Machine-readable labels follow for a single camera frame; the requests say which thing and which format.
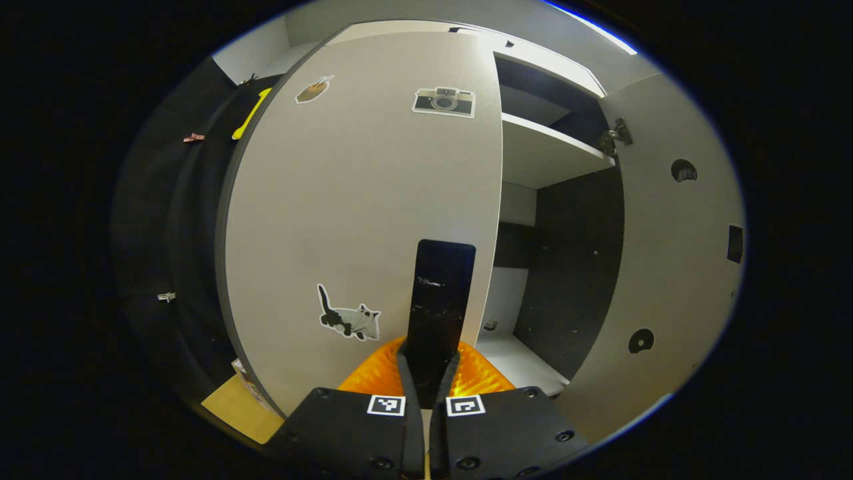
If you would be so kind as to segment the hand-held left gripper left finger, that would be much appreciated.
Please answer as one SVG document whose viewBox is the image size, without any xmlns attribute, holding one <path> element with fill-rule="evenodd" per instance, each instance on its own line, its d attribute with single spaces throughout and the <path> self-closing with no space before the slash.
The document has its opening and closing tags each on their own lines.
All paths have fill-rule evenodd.
<svg viewBox="0 0 853 480">
<path fill-rule="evenodd" d="M 405 338 L 379 347 L 338 388 L 311 389 L 265 452 L 311 479 L 423 479 L 424 421 Z"/>
</svg>

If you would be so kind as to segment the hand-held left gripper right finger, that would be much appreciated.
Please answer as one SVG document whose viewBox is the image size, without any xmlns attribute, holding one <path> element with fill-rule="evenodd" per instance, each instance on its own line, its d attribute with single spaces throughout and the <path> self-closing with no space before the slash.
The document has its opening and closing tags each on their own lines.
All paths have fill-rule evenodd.
<svg viewBox="0 0 853 480">
<path fill-rule="evenodd" d="M 473 346 L 458 345 L 430 420 L 432 479 L 539 478 L 589 447 L 542 389 L 516 388 Z"/>
</svg>

